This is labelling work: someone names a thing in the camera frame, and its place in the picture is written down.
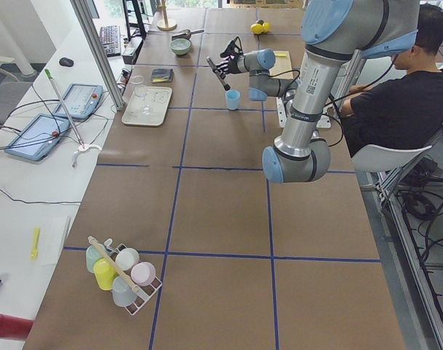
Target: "yellow cup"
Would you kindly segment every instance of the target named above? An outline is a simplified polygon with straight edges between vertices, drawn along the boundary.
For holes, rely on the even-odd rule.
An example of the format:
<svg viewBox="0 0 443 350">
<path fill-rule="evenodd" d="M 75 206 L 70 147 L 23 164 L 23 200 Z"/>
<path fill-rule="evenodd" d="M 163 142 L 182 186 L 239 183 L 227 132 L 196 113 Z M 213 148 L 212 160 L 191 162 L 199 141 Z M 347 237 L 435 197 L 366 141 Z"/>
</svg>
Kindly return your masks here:
<svg viewBox="0 0 443 350">
<path fill-rule="evenodd" d="M 116 270 L 103 257 L 95 262 L 93 265 L 93 272 L 95 273 L 98 286 L 102 290 L 111 290 L 112 282 L 118 276 Z"/>
</svg>

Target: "white desk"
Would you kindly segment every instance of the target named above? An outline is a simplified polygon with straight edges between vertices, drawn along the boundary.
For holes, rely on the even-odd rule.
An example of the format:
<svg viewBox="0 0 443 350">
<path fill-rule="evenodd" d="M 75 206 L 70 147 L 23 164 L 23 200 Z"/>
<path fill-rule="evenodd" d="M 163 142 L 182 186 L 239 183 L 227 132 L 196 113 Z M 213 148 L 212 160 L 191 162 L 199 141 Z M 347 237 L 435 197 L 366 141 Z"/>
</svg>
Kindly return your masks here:
<svg viewBox="0 0 443 350">
<path fill-rule="evenodd" d="M 61 57 L 72 58 L 75 62 L 71 68 L 59 66 Z M 109 60 L 116 79 L 124 67 L 121 57 Z M 82 34 L 81 28 L 71 31 L 46 65 L 50 70 L 58 89 L 64 92 L 73 82 L 101 84 L 106 89 L 103 79 L 95 64 L 94 58 Z M 34 87 L 43 99 L 54 99 L 56 95 L 42 71 L 37 77 Z M 112 99 L 105 93 L 104 102 L 96 111 L 102 117 L 92 116 L 78 126 L 85 142 L 102 146 L 111 126 L 115 108 Z M 32 88 L 27 92 L 19 105 L 39 98 Z M 16 111 L 6 122 L 6 126 L 22 129 L 40 112 L 47 112 L 42 104 L 35 104 Z M 2 129 L 0 131 L 0 147 L 6 146 L 15 134 Z M 77 139 L 73 131 L 68 136 Z M 81 153 L 77 159 L 77 167 L 72 168 L 72 155 L 78 143 L 71 139 L 63 139 L 58 146 L 41 162 L 30 163 L 19 160 L 0 151 L 0 188 L 13 198 L 25 201 L 74 201 L 80 202 L 93 173 L 98 150 L 91 149 Z M 66 217 L 70 225 L 77 213 L 79 204 L 24 204 L 11 201 L 0 193 L 0 313 L 34 319 L 42 298 L 57 263 L 61 250 L 63 229 L 53 230 L 51 225 L 58 224 Z M 41 227 L 39 237 L 39 255 L 31 261 L 33 229 Z M 45 252 L 52 252 L 45 261 Z M 22 341 L 0 339 L 0 350 L 21 349 Z"/>
</svg>

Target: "blue cup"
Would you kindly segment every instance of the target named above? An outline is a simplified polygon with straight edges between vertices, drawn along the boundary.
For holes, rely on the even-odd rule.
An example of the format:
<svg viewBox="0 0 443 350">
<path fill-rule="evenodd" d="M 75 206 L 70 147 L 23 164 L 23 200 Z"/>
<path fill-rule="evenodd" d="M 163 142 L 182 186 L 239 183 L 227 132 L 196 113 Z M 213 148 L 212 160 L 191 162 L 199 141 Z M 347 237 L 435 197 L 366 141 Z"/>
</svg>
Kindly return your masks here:
<svg viewBox="0 0 443 350">
<path fill-rule="evenodd" d="M 228 109 L 233 111 L 239 107 L 239 100 L 241 99 L 241 93 L 238 90 L 226 91 L 226 105 Z"/>
</svg>

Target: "light blue cup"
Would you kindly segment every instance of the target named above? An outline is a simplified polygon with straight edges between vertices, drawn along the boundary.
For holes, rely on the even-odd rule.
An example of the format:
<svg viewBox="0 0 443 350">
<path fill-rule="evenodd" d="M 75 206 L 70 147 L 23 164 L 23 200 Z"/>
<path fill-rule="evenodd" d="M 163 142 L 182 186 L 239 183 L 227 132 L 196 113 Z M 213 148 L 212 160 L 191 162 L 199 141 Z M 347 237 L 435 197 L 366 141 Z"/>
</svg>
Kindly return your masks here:
<svg viewBox="0 0 443 350">
<path fill-rule="evenodd" d="M 111 292 L 114 304 L 123 308 L 131 305 L 136 300 L 136 294 L 132 292 L 132 289 L 120 276 L 116 277 L 112 282 Z"/>
<path fill-rule="evenodd" d="M 241 93 L 238 90 L 226 91 L 226 106 L 233 111 L 239 107 L 239 100 L 241 99 Z"/>
<path fill-rule="evenodd" d="M 104 248 L 103 244 L 100 244 L 100 246 L 104 249 L 104 251 L 106 251 L 106 248 Z M 87 270 L 88 272 L 93 273 L 93 266 L 98 260 L 102 258 L 102 256 L 101 254 L 99 254 L 94 246 L 89 246 L 85 255 L 87 260 Z"/>
</svg>

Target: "yellow spoon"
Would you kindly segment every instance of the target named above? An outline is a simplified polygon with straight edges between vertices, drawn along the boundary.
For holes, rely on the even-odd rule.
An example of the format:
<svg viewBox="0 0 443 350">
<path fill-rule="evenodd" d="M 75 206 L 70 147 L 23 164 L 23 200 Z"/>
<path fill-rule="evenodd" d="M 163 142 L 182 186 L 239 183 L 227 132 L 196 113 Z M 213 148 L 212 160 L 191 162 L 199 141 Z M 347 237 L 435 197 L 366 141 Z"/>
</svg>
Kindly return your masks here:
<svg viewBox="0 0 443 350">
<path fill-rule="evenodd" d="M 39 227 L 36 227 L 33 232 L 33 246 L 31 247 L 30 259 L 35 260 L 38 257 L 38 240 Z"/>
</svg>

